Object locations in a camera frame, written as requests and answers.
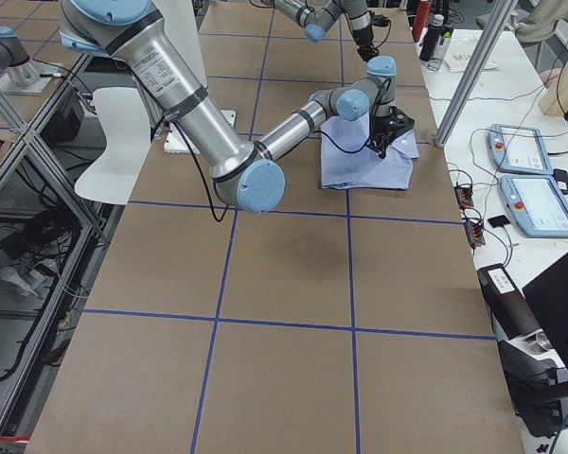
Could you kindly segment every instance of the red object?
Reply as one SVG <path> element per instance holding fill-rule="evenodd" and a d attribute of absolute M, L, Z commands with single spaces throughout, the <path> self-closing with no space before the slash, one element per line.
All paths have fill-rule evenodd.
<path fill-rule="evenodd" d="M 429 10 L 432 8 L 431 0 L 421 0 L 417 7 L 417 17 L 413 22 L 413 40 L 418 43 L 423 28 L 427 25 L 427 18 L 429 17 Z"/>

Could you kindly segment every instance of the blue cloth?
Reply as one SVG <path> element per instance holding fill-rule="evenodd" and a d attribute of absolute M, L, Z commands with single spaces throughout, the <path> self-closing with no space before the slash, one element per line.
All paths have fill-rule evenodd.
<path fill-rule="evenodd" d="M 322 131 L 341 148 L 355 150 L 368 137 L 368 114 L 356 121 L 332 117 Z M 381 159 L 370 148 L 364 147 L 355 154 L 346 154 L 322 136 L 322 187 L 347 189 L 374 187 L 382 189 L 408 189 L 413 172 L 412 159 L 418 157 L 415 132 L 409 131 L 387 149 Z"/>

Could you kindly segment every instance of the white table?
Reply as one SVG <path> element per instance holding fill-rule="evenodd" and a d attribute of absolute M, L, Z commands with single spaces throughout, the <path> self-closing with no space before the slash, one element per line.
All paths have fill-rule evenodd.
<path fill-rule="evenodd" d="M 454 37 L 470 35 L 477 37 L 480 33 L 479 30 L 456 30 Z M 483 72 L 470 98 L 496 97 L 509 99 L 530 93 L 542 86 L 539 75 L 512 32 L 503 32 L 492 51 L 491 59 L 497 63 L 497 70 Z M 453 96 L 463 73 L 450 72 L 445 63 L 436 72 L 428 70 L 425 64 L 423 64 L 422 69 L 425 84 L 429 90 L 435 121 L 439 125 L 449 105 L 448 101 L 439 99 L 450 99 Z M 467 171 L 475 183 L 492 183 L 493 178 L 476 167 L 471 161 L 470 136 L 473 131 L 489 128 L 493 123 L 521 124 L 538 128 L 543 135 L 567 132 L 568 124 L 563 118 L 545 116 L 539 110 L 538 101 L 543 95 L 544 90 L 537 90 L 532 95 L 522 96 L 513 101 L 500 99 L 470 100 L 444 149 L 447 161 L 452 163 L 451 168 L 458 166 Z M 473 135 L 472 146 L 475 162 L 479 166 L 494 172 L 495 165 L 488 156 L 486 136 L 486 131 L 478 131 Z M 549 152 L 568 150 L 568 133 L 555 139 L 545 139 L 544 143 Z M 568 171 L 568 154 L 551 157 L 551 162 L 553 167 Z M 456 172 L 452 174 L 452 179 L 453 182 L 456 182 Z M 465 183 L 469 179 L 459 175 L 458 180 L 460 183 Z M 475 186 L 473 201 L 484 219 L 506 214 L 505 203 L 498 187 L 492 187 L 488 190 L 485 185 Z M 515 244 L 511 262 L 506 269 L 518 288 L 522 288 L 568 251 L 568 239 L 526 238 L 513 224 L 506 226 L 506 229 L 511 241 Z M 495 233 L 507 243 L 501 229 L 496 229 L 496 231 Z M 475 251 L 473 261 L 476 269 L 502 263 L 505 260 L 506 254 L 503 245 L 489 234 L 485 235 L 486 246 L 479 247 Z M 522 429 L 526 453 L 534 453 L 535 449 L 541 444 L 551 445 L 552 440 L 534 438 L 530 436 L 521 420 L 519 424 Z M 564 430 L 561 435 L 555 453 L 568 454 L 568 429 Z"/>

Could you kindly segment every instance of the blue and white control panel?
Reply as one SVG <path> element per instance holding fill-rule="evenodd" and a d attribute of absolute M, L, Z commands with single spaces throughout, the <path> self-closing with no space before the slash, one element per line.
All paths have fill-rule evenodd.
<path fill-rule="evenodd" d="M 501 191 L 511 216 L 532 238 L 568 238 L 568 202 L 553 177 L 504 175 Z"/>
<path fill-rule="evenodd" d="M 531 175 L 553 175 L 541 131 L 494 124 L 488 133 L 488 148 L 499 170 Z"/>

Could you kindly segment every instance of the black monitor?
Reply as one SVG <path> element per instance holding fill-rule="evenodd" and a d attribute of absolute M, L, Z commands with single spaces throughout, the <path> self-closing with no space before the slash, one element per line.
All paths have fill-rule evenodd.
<path fill-rule="evenodd" d="M 524 287 L 524 297 L 568 368 L 568 253 Z"/>

